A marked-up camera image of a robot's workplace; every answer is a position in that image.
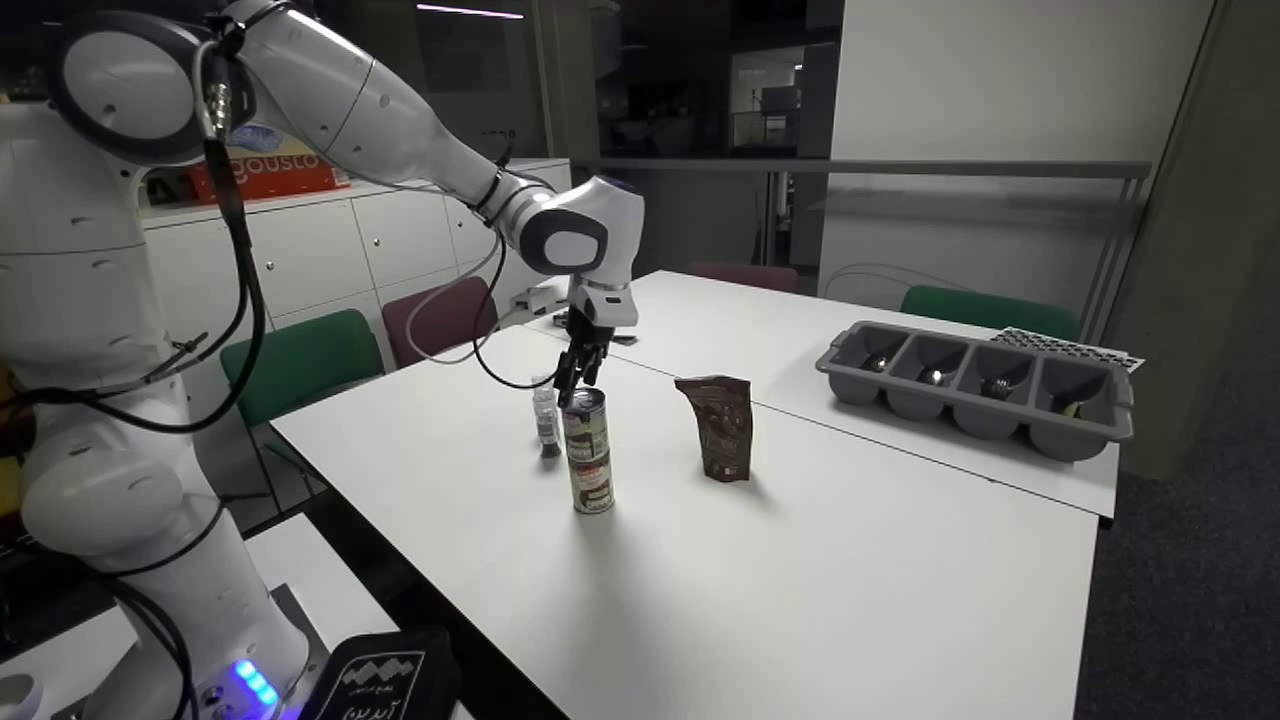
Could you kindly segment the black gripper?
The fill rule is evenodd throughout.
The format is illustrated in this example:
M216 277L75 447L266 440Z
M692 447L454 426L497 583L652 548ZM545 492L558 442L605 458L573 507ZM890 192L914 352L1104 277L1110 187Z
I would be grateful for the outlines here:
M558 402L563 407L575 393L575 355L588 355L586 359L586 387L597 387L600 380L600 363L605 363L605 352L607 352L607 341L611 330L600 326L586 308L568 308L568 352L560 352L558 359Z

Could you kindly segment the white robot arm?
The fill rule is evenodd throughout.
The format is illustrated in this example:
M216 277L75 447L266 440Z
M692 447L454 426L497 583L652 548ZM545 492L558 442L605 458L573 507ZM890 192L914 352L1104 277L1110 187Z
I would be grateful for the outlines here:
M288 0L231 0L204 31L149 12L93 12L47 31L40 105L0 118L0 355L32 419L20 518L102 574L135 644L84 699L95 720L278 720L310 672L210 483L183 373L214 343L164 330L139 231L149 166L228 166L228 133L267 118L348 176L443 192L530 268L563 277L558 385L597 380L636 318L643 201L605 176L553 192L432 113L378 54Z

